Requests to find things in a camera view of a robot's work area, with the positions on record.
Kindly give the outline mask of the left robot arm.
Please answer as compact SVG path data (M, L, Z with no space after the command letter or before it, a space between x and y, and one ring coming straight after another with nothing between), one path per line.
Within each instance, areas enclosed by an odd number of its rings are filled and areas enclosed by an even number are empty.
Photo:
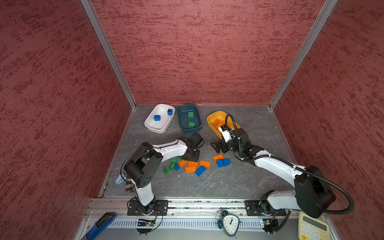
M188 138L178 138L166 144L151 145L144 142L132 152L122 164L121 171L125 171L127 178L133 183L138 205L148 213L153 210L155 196L151 182L162 162L174 157L197 162L203 145L203 137L194 132Z

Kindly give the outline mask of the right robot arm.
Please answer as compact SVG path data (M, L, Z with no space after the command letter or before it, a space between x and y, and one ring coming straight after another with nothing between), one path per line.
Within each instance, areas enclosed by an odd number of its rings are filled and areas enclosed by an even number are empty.
M291 191L271 190L262 195L259 210L264 215L278 210L296 210L319 218L323 213L346 215L354 210L355 203L350 194L327 180L317 167L299 166L272 155L253 145L243 129L221 126L218 131L222 139L211 144L217 153L232 151L240 161L265 169L293 186Z

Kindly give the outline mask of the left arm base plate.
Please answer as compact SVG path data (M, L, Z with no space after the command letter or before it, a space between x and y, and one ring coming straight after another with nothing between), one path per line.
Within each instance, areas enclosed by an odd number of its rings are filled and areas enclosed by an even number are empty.
M166 216L168 211L168 200L153 200L148 206L141 204L133 198L127 202L128 216Z

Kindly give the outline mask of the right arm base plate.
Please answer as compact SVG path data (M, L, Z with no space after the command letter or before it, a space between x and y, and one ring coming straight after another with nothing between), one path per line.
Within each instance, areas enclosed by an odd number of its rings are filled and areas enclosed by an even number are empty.
M248 216L256 217L282 217L286 216L286 211L283 209L273 209L267 201L246 200L245 209Z

